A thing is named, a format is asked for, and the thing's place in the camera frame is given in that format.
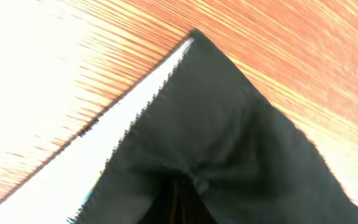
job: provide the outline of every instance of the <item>brown wood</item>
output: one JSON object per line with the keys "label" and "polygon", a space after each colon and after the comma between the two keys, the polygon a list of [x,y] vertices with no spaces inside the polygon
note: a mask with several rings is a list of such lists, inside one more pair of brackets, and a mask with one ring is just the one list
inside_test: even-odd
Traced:
{"label": "brown wood", "polygon": [[52,14],[79,27],[84,54],[53,141],[40,136],[31,151],[0,152],[11,161],[0,161],[0,199],[196,27],[317,145],[358,204],[358,0],[43,4],[66,9]]}

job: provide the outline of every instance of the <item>dark fold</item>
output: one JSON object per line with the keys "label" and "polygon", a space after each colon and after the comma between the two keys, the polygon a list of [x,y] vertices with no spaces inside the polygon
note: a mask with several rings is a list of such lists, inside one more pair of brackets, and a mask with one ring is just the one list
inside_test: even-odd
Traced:
{"label": "dark fold", "polygon": [[358,207],[315,146],[202,33],[190,37],[77,223],[139,223],[153,212],[169,218],[175,181],[187,183],[181,192],[194,187],[181,200],[206,215],[194,223],[209,223],[209,213],[216,223],[358,223]]}

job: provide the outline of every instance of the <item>wooden surface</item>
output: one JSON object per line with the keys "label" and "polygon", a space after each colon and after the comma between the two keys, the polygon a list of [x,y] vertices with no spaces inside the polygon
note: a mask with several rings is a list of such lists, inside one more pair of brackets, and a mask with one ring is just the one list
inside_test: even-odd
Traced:
{"label": "wooden surface", "polygon": [[54,54],[73,68],[59,89],[70,87],[61,94],[70,106],[64,119],[44,115],[52,131],[35,133],[26,151],[0,149],[0,199],[196,27],[317,145],[358,205],[358,1],[36,4],[40,24],[58,27],[48,30],[52,44],[72,45],[70,54]]}

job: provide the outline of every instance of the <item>black garment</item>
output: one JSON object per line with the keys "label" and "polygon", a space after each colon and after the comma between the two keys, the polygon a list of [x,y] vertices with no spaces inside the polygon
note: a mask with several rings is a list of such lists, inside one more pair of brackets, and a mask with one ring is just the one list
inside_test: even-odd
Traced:
{"label": "black garment", "polygon": [[[188,53],[125,136],[77,223],[170,223],[172,215],[187,224],[358,223],[358,207],[315,146],[202,33],[190,37]],[[183,202],[200,212],[179,209]],[[205,222],[177,218],[197,214]]]}

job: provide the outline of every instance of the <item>wooden floor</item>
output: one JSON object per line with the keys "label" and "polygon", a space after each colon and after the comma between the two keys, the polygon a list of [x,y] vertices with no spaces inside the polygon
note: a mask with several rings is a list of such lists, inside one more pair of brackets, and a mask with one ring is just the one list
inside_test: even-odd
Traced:
{"label": "wooden floor", "polygon": [[0,199],[196,27],[317,145],[358,204],[358,0],[38,4],[44,24],[71,30],[57,34],[76,50],[59,57],[76,68],[70,107],[51,119],[52,137],[40,134],[25,154],[0,152],[10,164],[0,160]]}

